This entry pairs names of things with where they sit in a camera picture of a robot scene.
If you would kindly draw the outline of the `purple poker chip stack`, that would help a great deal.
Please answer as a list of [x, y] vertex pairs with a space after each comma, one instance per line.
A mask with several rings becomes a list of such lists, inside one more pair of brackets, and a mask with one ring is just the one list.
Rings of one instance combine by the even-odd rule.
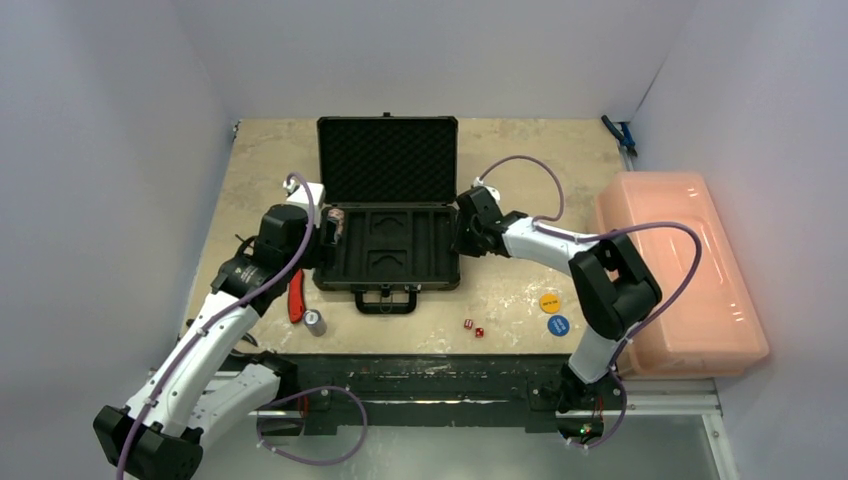
[[315, 337], [321, 337], [327, 332], [327, 323], [320, 311], [307, 309], [302, 315], [302, 323]]

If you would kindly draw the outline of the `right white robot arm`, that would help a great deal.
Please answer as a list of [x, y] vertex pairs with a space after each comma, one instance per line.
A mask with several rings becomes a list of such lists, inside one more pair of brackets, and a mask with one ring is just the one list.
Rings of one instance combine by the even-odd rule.
[[558, 409], [585, 408], [601, 391], [626, 336], [659, 304], [661, 288], [625, 234], [594, 238], [558, 228], [544, 229], [519, 211], [504, 213], [486, 187], [457, 198], [454, 249], [532, 261], [570, 276], [587, 323], [563, 366]]

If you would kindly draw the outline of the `yellow dealer button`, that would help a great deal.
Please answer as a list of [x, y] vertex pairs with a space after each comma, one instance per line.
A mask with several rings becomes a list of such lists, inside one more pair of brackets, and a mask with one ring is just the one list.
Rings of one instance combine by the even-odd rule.
[[561, 309], [561, 299], [553, 293], [546, 293], [539, 298], [539, 308], [546, 314], [557, 314]]

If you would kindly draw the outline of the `red black folding knife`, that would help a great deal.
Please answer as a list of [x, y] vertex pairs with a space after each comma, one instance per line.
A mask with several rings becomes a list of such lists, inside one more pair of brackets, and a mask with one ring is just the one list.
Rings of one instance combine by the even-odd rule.
[[307, 310], [304, 296], [304, 271], [297, 270], [288, 283], [287, 313], [292, 324], [302, 321]]

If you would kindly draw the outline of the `blue dealer button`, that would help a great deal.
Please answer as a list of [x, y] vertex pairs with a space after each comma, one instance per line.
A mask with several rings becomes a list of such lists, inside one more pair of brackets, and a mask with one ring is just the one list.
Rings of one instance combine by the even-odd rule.
[[550, 334], [556, 337], [564, 337], [570, 331], [570, 323], [562, 315], [552, 315], [548, 318], [547, 329]]

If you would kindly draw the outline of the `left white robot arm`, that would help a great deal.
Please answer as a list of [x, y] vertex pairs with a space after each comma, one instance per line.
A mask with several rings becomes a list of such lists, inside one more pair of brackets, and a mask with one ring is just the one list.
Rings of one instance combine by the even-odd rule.
[[215, 392], [206, 388], [293, 274], [318, 265], [319, 219], [316, 206], [272, 206], [258, 234], [220, 266], [197, 318], [162, 366], [124, 406], [96, 415], [95, 434], [119, 478], [189, 479], [205, 451], [249, 410], [295, 402], [290, 366], [265, 357]]

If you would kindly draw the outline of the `black poker set case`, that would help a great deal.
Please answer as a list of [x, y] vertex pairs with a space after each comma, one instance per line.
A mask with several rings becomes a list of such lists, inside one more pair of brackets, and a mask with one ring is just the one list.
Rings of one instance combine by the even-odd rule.
[[334, 269], [312, 278], [370, 315], [413, 312], [423, 291], [461, 281], [456, 233], [459, 122], [453, 116], [325, 116], [316, 122], [321, 212], [345, 227]]

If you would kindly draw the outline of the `blue handled pliers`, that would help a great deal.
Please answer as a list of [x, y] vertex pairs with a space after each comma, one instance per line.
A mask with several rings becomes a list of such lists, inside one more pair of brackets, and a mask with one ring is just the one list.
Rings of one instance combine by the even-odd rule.
[[600, 120], [607, 131], [616, 139], [619, 146], [624, 149], [626, 154], [630, 158], [637, 158], [638, 151], [636, 149], [636, 143], [632, 137], [628, 124], [626, 122], [613, 122], [607, 115], [602, 115]]

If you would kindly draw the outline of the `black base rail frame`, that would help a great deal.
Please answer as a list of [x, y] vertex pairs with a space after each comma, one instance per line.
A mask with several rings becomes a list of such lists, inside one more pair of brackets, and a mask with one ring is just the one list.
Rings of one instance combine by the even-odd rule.
[[594, 442], [621, 416], [714, 415], [705, 380], [605, 378], [587, 407], [561, 412], [560, 355], [275, 355], [228, 359], [209, 382], [213, 393], [249, 362], [286, 363], [277, 397], [239, 419], [271, 437], [333, 435], [342, 427], [520, 428]]

